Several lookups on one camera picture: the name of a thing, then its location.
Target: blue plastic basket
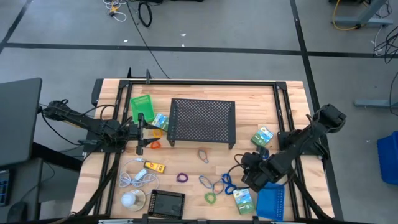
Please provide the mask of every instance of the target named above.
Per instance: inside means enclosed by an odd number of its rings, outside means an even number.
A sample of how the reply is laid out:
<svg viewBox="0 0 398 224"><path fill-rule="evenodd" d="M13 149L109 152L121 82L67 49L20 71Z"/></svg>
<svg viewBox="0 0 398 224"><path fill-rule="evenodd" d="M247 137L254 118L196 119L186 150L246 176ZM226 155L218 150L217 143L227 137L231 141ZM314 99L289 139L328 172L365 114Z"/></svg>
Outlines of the blue plastic basket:
<svg viewBox="0 0 398 224"><path fill-rule="evenodd" d="M260 190L257 200L257 215L275 221L284 220L285 187L268 183Z"/></svg>
<svg viewBox="0 0 398 224"><path fill-rule="evenodd" d="M398 185L398 131L377 140L381 179L388 184Z"/></svg>

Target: gray floor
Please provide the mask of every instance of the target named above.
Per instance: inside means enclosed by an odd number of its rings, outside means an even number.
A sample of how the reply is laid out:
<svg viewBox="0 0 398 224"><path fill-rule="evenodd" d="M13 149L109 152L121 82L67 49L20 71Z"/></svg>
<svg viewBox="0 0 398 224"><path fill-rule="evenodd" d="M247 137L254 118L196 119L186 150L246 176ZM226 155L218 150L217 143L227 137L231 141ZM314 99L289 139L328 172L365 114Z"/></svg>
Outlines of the gray floor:
<svg viewBox="0 0 398 224"><path fill-rule="evenodd" d="M24 0L0 0L0 39L14 22ZM330 24L333 5L327 1L296 0L309 51L371 53L378 28L343 32ZM398 5L392 1L395 11ZM342 5L339 15L358 14L363 5ZM165 47L229 47L300 50L289 0L205 0L204 3L165 2L152 8L153 25L139 28L147 43ZM398 24L398 13L391 18ZM387 27L379 41L393 28ZM34 0L9 39L10 43L75 45L144 45L131 18L120 23L106 16L101 0ZM260 79L304 81L309 88L301 56L154 52L172 78ZM355 108L357 98L383 99L398 72L393 60L310 57L320 104L332 103L348 116L343 130L328 137L345 220L396 223L398 187L380 177L376 141L396 130L398 119L387 110ZM41 103L68 98L72 108L91 108L96 78L124 77L149 68L163 78L149 52L122 50L56 50L5 48L0 54L0 82L30 77L43 79ZM52 122L72 141L85 132ZM38 118L35 141L56 150L72 147ZM81 150L71 152L80 155ZM44 166L43 177L50 175ZM56 167L56 176L40 190L42 218L68 213L78 174Z"/></svg>

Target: purple rubber band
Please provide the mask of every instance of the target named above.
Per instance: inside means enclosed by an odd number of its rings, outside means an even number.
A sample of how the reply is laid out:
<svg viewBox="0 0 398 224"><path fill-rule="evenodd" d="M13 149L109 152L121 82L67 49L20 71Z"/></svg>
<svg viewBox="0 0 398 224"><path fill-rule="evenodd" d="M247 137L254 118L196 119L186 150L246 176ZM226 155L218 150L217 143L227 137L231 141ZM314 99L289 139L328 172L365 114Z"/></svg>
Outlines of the purple rubber band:
<svg viewBox="0 0 398 224"><path fill-rule="evenodd" d="M184 176L184 177L185 177L185 180L180 179L180 176ZM186 181L188 181L188 175L187 175L187 174L179 173L179 174L177 175L177 182L185 183Z"/></svg>

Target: wooden table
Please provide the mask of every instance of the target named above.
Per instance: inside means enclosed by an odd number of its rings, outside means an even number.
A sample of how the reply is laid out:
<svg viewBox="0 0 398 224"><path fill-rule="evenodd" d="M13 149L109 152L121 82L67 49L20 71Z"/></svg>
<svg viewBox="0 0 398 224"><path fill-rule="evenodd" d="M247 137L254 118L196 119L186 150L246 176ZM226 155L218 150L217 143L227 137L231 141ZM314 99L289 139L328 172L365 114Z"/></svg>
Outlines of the wooden table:
<svg viewBox="0 0 398 224"><path fill-rule="evenodd" d="M98 105L114 104L118 83L118 79L105 79L103 81ZM295 128L302 129L308 125L308 119L305 115L310 113L303 83L286 83ZM227 144L207 142L177 141L175 147L170 147L164 133L160 140L162 149L153 150L151 148L146 148L144 149L142 157L145 160L166 165L165 173L157 175L160 180L159 190L168 190L185 194L183 219L252 220L252 216L256 215L256 213L253 212L247 215L240 215L233 196L227 196L222 193L217 196L215 204L209 205L204 199L204 194L209 192L209 190L199 183L198 177L200 175L205 175L213 182L220 179L222 174L226 173L230 167L236 164L233 159L235 154L255 151L256 147L250 142L250 139L263 125L267 126L267 128L275 134L274 138L267 145L270 149L270 153L272 154L279 150L276 138L279 127L272 88L267 86L226 85L133 85L131 97L146 94L151 95L155 113L162 113L165 115L169 115L171 98L229 100L236 102L236 144L232 150L228 150ZM121 105L124 105L124 101L125 98L122 99ZM122 113L123 110L119 110L119 119L121 119ZM104 112L104 119L111 119L112 114L113 109L107 108ZM96 117L98 118L99 115L100 110L97 110ZM287 122L285 122L285 126L286 130L289 130ZM119 171L126 161L138 157L135 153L135 146L136 143L132 141L127 144L126 151L121 156ZM198 149L207 150L208 164L199 160L197 156ZM81 168L75 198L73 200L72 211L79 211L96 190L103 158L103 153L92 153L84 162ZM331 207L330 195L321 160L316 156L302 156L302 165L308 191L325 213L333 217L333 209ZM142 163L130 162L122 171L128 172L134 177L141 169ZM176 175L180 172L188 174L188 182L182 184L175 181ZM231 173L233 182L238 186L244 185L240 181L242 174L242 170L238 167ZM143 213L147 213L148 203L138 212L130 212L128 209L124 208L120 203L120 198L123 193L134 189L134 187L128 186L120 188L118 182L119 180L117 180L116 183L117 186L114 193L111 217L141 218ZM155 186L156 183L153 182L143 186L141 189L146 193L150 192ZM104 200L101 206L102 213L105 209L107 194L108 191L105 190ZM256 205L257 193L251 191L251 196ZM300 216L304 217L302 199L298 190L297 200L300 207ZM293 220L288 185L285 186L284 220Z"/></svg>

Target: small package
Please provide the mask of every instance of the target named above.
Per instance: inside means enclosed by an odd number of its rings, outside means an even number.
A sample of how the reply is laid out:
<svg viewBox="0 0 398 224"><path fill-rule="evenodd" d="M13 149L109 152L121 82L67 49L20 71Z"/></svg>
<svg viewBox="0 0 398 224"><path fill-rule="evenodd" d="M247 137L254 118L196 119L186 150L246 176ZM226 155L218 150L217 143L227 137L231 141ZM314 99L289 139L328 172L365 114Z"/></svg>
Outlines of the small package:
<svg viewBox="0 0 398 224"><path fill-rule="evenodd" d="M249 189L234 190L233 193L239 214L243 215L255 211Z"/></svg>
<svg viewBox="0 0 398 224"><path fill-rule="evenodd" d="M266 144L272 139L274 134L270 132L265 126L251 138L251 142L257 146L265 147Z"/></svg>
<svg viewBox="0 0 398 224"><path fill-rule="evenodd" d="M167 131L169 128L169 118L166 115L157 114L152 125L161 128L163 131Z"/></svg>

